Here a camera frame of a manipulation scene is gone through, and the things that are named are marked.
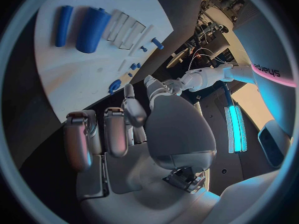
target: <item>pink stripe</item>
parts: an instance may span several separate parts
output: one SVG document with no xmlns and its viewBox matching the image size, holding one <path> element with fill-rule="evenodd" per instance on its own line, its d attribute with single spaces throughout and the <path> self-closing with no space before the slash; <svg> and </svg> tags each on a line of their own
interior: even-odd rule
<svg viewBox="0 0 299 224">
<path fill-rule="evenodd" d="M 297 87 L 297 84 L 294 81 L 286 80 L 284 78 L 277 77 L 277 76 L 274 77 L 271 74 L 260 71 L 253 64 L 251 64 L 251 68 L 255 73 L 257 73 L 258 75 L 260 75 L 260 76 L 262 76 L 262 77 L 264 77 L 264 78 L 266 78 L 270 81 L 274 81 L 274 82 L 279 83 L 279 84 L 284 85 L 284 86 Z"/>
</svg>

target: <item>robotic arm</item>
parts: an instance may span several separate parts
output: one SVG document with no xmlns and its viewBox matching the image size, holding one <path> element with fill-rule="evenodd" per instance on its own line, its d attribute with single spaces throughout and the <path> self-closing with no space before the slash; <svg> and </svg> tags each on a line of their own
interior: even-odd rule
<svg viewBox="0 0 299 224">
<path fill-rule="evenodd" d="M 217 68 L 200 68 L 189 70 L 182 78 L 167 80 L 163 82 L 169 91 L 178 96 L 182 91 L 199 91 L 212 86 L 216 81 L 242 81 L 255 84 L 252 69 L 249 66 L 233 66 L 232 64 L 221 64 Z"/>
</svg>

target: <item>small blue part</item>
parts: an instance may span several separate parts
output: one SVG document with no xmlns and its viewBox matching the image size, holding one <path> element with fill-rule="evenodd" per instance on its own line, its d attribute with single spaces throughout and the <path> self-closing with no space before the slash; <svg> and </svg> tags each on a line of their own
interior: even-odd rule
<svg viewBox="0 0 299 224">
<path fill-rule="evenodd" d="M 160 50 L 164 48 L 164 46 L 156 38 L 153 38 L 151 42 L 153 42 Z"/>
<path fill-rule="evenodd" d="M 77 50 L 84 53 L 95 52 L 110 18 L 111 15 L 104 9 L 90 7 L 80 27 Z"/>
<path fill-rule="evenodd" d="M 120 86 L 121 86 L 122 81 L 121 80 L 116 80 L 111 83 L 109 86 L 109 94 L 113 95 L 114 91 L 116 91 Z"/>
<path fill-rule="evenodd" d="M 133 64 L 131 65 L 131 69 L 134 71 L 134 70 L 136 70 L 136 68 L 137 68 L 137 65 L 136 65 L 135 63 L 133 63 Z"/>
<path fill-rule="evenodd" d="M 67 28 L 70 22 L 72 11 L 72 6 L 63 6 L 61 8 L 55 40 L 55 46 L 57 47 L 62 47 L 65 45 Z"/>
<path fill-rule="evenodd" d="M 140 49 L 142 49 L 142 51 L 144 51 L 144 52 L 148 51 L 144 46 L 142 46 Z"/>
</svg>

